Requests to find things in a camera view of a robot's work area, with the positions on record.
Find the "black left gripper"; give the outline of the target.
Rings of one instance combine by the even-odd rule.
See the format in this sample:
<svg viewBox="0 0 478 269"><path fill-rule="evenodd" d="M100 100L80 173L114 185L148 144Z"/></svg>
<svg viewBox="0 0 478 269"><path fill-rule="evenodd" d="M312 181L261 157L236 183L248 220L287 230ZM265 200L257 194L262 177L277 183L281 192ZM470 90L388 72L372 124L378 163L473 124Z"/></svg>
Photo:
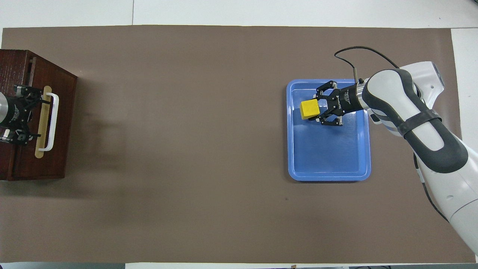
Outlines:
<svg viewBox="0 0 478 269"><path fill-rule="evenodd" d="M14 86L15 97L3 97L3 128L0 141L14 145L27 145L39 133L31 133L28 122L31 120L31 108L38 103L50 105L43 98L43 90L31 86Z"/></svg>

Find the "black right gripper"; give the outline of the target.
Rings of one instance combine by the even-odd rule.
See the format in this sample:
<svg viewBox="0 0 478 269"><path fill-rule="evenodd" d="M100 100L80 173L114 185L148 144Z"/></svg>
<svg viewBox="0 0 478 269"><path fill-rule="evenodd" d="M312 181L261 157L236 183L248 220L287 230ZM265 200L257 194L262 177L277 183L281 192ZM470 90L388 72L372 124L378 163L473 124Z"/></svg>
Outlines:
<svg viewBox="0 0 478 269"><path fill-rule="evenodd" d="M323 126L343 126L343 115L364 110L357 85L337 89L336 81L328 81L316 88L315 99L328 101L328 109L320 108L317 116L317 122Z"/></svg>

